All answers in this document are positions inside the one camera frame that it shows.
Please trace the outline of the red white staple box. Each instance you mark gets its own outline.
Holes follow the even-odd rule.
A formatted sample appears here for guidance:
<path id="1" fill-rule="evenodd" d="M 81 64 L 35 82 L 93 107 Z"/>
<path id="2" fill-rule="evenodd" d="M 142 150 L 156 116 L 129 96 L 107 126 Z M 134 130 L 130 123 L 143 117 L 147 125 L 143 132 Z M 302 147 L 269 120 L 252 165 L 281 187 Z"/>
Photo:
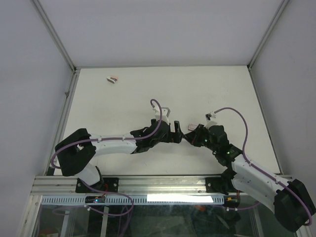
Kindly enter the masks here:
<path id="1" fill-rule="evenodd" d="M 188 126 L 189 131 L 194 131 L 197 128 L 197 125 L 190 123 Z"/>

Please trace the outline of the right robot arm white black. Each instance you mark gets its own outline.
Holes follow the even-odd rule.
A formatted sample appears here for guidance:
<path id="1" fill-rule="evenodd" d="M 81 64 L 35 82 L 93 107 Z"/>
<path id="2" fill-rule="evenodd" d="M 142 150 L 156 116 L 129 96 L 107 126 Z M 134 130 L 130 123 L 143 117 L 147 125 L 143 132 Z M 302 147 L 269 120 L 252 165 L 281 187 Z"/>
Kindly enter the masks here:
<path id="1" fill-rule="evenodd" d="M 230 143 L 222 125 L 209 128 L 200 124 L 184 138 L 195 147 L 206 147 L 226 170 L 211 181 L 211 188 L 228 195 L 233 190 L 248 194 L 267 207 L 288 231 L 296 232 L 316 213 L 305 185 L 265 171 L 243 151 Z"/>

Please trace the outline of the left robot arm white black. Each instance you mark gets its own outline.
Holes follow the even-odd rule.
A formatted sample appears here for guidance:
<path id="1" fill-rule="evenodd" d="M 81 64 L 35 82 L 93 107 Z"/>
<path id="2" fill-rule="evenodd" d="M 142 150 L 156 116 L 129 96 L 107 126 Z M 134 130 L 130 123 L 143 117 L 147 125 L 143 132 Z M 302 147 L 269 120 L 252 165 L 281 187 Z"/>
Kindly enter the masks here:
<path id="1" fill-rule="evenodd" d="M 179 144 L 184 134 L 178 121 L 174 127 L 173 132 L 169 123 L 152 119 L 151 126 L 116 137 L 93 136 L 80 128 L 56 145 L 59 168 L 63 176 L 76 176 L 91 191 L 100 191 L 104 181 L 99 168 L 90 163 L 94 157 L 144 153 L 159 143 Z"/>

